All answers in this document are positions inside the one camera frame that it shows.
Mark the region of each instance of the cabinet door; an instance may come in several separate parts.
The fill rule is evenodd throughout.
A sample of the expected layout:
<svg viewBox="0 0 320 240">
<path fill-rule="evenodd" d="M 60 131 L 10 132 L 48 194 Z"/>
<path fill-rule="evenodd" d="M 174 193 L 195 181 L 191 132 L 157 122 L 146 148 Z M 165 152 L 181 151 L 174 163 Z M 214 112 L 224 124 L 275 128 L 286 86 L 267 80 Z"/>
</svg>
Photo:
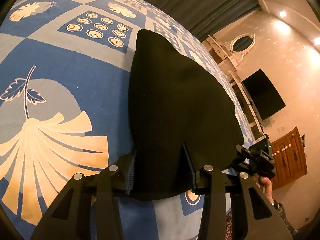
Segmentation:
<svg viewBox="0 0 320 240">
<path fill-rule="evenodd" d="M 278 154 L 277 151 L 278 151 L 278 147 L 272 146 L 272 153 L 273 153 L 273 158 L 276 163 L 275 166 L 276 166 L 276 173 L 277 173 L 277 175 L 271 180 L 273 190 L 280 188 L 283 185 L 281 169 L 280 169 L 280 164 L 279 164 L 282 162 L 281 154 L 280 153 Z"/>
<path fill-rule="evenodd" d="M 286 140 L 288 145 L 288 155 L 292 162 L 294 178 L 298 179 L 307 174 L 306 158 L 298 129 L 296 128 L 291 131 L 291 133 L 286 136 Z"/>
<path fill-rule="evenodd" d="M 275 145 L 273 145 L 274 156 L 278 177 L 281 177 L 282 185 L 286 185 L 294 181 L 294 174 L 292 170 L 292 160 L 289 158 L 288 144 L 285 138 L 278 140 Z"/>
</svg>

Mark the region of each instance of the sleeve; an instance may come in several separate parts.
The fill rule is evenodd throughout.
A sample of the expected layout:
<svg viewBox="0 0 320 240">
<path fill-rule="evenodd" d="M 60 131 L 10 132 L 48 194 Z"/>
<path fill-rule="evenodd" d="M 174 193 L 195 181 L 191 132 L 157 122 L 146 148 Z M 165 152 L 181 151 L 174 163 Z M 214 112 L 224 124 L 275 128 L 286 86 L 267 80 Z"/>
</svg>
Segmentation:
<svg viewBox="0 0 320 240">
<path fill-rule="evenodd" d="M 290 231 L 292 236 L 295 236 L 298 233 L 298 230 L 295 230 L 290 222 L 287 220 L 287 215 L 285 213 L 284 207 L 281 203 L 278 203 L 277 212 L 279 213 L 280 217 L 282 218 L 283 222 L 286 224 L 288 230 Z"/>
</svg>

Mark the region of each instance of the silver bolt head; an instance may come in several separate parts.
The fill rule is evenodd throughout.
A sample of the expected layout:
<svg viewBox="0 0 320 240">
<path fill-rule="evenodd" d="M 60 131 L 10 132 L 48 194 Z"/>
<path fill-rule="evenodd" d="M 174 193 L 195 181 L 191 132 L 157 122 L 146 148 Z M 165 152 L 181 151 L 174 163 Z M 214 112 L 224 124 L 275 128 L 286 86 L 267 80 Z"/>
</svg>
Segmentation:
<svg viewBox="0 0 320 240">
<path fill-rule="evenodd" d="M 109 167 L 109 171 L 117 171 L 118 170 L 118 166 L 117 165 L 111 165 Z"/>
<path fill-rule="evenodd" d="M 82 174 L 81 174 L 81 173 L 76 173 L 75 175 L 73 175 L 73 178 L 74 178 L 75 180 L 79 180 L 79 179 L 82 178 Z"/>
<path fill-rule="evenodd" d="M 210 165 L 210 164 L 207 164 L 207 165 L 203 166 L 203 168 L 204 168 L 206 171 L 212 171 L 212 170 L 213 170 L 213 167 L 212 167 L 212 165 Z"/>
<path fill-rule="evenodd" d="M 240 177 L 243 178 L 243 179 L 247 179 L 247 178 L 249 178 L 249 175 L 246 172 L 241 172 L 240 173 Z"/>
</svg>

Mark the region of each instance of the human hand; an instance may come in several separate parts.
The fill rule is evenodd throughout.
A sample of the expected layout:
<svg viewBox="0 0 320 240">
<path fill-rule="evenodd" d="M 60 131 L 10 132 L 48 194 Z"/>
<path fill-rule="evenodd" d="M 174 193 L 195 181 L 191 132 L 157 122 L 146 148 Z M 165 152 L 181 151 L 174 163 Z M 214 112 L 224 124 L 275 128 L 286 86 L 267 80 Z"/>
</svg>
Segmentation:
<svg viewBox="0 0 320 240">
<path fill-rule="evenodd" d="M 260 188 L 260 184 L 257 182 L 258 180 L 258 174 L 255 174 L 253 177 L 252 177 L 253 181 L 257 184 L 258 188 Z M 265 196 L 267 197 L 267 199 L 270 201 L 270 203 L 273 203 L 274 200 L 272 198 L 272 182 L 269 178 L 267 177 L 260 177 L 260 182 L 262 184 L 264 184 L 265 186 L 265 189 L 264 189 L 264 194 Z"/>
<path fill-rule="evenodd" d="M 274 200 L 272 198 L 272 182 L 267 177 L 260 177 L 260 182 L 265 185 L 264 194 L 266 195 L 267 199 L 270 203 L 273 203 Z"/>
</svg>

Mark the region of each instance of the ceiling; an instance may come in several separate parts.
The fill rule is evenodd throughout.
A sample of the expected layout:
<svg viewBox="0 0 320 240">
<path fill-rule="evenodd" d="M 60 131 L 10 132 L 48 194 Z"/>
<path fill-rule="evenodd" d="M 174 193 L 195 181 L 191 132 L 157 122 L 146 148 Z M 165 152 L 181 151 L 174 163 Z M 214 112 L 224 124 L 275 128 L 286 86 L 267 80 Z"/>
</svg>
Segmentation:
<svg viewBox="0 0 320 240">
<path fill-rule="evenodd" d="M 316 49 L 315 39 L 320 37 L 320 22 L 306 0 L 258 0 L 262 10 L 275 15 L 304 35 Z"/>
</svg>

